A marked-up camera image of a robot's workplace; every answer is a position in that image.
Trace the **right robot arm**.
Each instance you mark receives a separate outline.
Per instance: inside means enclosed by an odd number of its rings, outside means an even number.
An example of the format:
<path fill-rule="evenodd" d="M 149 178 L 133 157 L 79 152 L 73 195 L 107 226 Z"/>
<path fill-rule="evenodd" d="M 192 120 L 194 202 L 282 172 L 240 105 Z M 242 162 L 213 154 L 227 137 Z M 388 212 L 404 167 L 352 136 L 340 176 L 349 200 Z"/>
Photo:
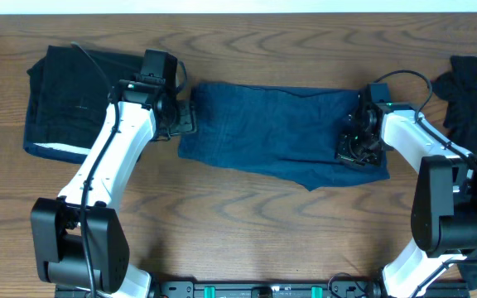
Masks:
<path fill-rule="evenodd" d="M 412 239 L 383 267 L 371 297 L 420 297 L 452 265 L 477 265 L 477 157 L 440 134 L 409 104 L 360 92 L 335 157 L 374 168 L 394 150 L 417 173 Z"/>

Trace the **blue denim shorts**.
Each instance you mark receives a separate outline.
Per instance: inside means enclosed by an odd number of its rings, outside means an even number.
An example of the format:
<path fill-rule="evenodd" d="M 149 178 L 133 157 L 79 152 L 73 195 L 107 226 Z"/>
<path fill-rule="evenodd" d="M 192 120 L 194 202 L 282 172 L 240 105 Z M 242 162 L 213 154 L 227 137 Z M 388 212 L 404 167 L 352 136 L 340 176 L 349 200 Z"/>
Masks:
<path fill-rule="evenodd" d="M 190 93 L 197 130 L 183 136 L 181 158 L 291 180 L 307 190 L 387 180 L 387 166 L 346 166 L 335 159 L 354 89 L 207 82 Z"/>

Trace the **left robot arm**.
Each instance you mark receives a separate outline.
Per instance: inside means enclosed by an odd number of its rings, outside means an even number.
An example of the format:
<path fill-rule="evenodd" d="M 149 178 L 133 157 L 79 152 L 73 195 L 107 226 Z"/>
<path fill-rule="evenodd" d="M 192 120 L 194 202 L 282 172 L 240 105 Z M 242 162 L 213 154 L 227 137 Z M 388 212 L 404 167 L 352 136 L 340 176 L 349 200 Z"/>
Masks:
<path fill-rule="evenodd" d="M 88 155 L 56 198 L 31 210 L 36 270 L 43 282 L 86 297 L 147 297 L 152 276 L 130 262 L 118 218 L 123 193 L 149 142 L 195 131 L 183 87 L 120 80 Z"/>

